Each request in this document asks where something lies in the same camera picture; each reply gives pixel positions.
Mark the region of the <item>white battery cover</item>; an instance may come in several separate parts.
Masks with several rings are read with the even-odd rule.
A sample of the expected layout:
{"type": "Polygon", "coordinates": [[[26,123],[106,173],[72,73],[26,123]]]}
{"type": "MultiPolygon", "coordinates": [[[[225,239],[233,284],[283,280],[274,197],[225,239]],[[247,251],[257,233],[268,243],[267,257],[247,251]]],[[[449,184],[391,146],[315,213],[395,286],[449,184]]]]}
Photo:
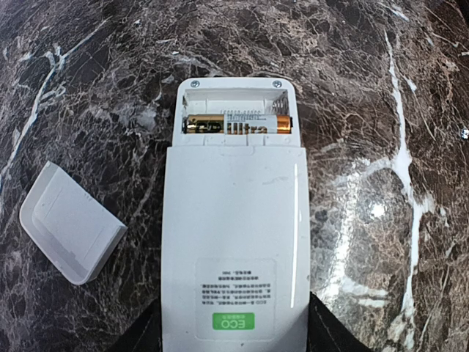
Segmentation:
{"type": "Polygon", "coordinates": [[[19,212],[21,226],[74,285],[96,279],[127,227],[62,168],[47,162],[19,212]]]}

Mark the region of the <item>white remote control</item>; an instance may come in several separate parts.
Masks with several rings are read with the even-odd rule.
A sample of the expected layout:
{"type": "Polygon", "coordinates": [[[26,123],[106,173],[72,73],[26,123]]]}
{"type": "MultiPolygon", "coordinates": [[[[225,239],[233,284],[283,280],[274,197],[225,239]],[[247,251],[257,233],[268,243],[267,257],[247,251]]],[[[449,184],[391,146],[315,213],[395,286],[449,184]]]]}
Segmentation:
{"type": "Polygon", "coordinates": [[[282,78],[190,78],[167,150],[164,351],[305,351],[310,296],[306,151],[282,78]],[[280,114],[291,134],[182,132],[191,114],[280,114]]]}

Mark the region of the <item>gold AAA battery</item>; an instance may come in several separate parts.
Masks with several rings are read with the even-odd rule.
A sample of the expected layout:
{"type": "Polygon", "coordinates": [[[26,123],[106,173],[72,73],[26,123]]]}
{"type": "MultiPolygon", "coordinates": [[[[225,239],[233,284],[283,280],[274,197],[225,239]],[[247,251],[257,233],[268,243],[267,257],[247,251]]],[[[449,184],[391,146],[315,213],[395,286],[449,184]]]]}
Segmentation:
{"type": "Polygon", "coordinates": [[[280,114],[191,114],[182,121],[182,132],[247,134],[291,134],[293,119],[280,114]]]}

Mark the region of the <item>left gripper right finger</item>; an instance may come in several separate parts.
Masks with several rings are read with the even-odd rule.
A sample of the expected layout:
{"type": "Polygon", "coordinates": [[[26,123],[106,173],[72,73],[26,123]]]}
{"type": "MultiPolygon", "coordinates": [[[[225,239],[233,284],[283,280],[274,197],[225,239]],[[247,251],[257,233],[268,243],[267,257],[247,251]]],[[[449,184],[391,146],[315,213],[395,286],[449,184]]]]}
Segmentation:
{"type": "Polygon", "coordinates": [[[312,292],[308,316],[308,352],[372,352],[312,292]]]}

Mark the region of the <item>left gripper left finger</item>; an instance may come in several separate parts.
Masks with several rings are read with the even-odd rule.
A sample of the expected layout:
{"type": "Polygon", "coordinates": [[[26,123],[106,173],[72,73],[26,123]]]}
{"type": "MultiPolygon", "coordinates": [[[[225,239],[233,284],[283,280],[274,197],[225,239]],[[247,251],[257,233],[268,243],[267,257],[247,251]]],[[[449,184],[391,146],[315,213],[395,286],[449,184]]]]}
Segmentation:
{"type": "Polygon", "coordinates": [[[161,306],[154,300],[108,348],[108,352],[161,352],[162,328],[161,306]]]}

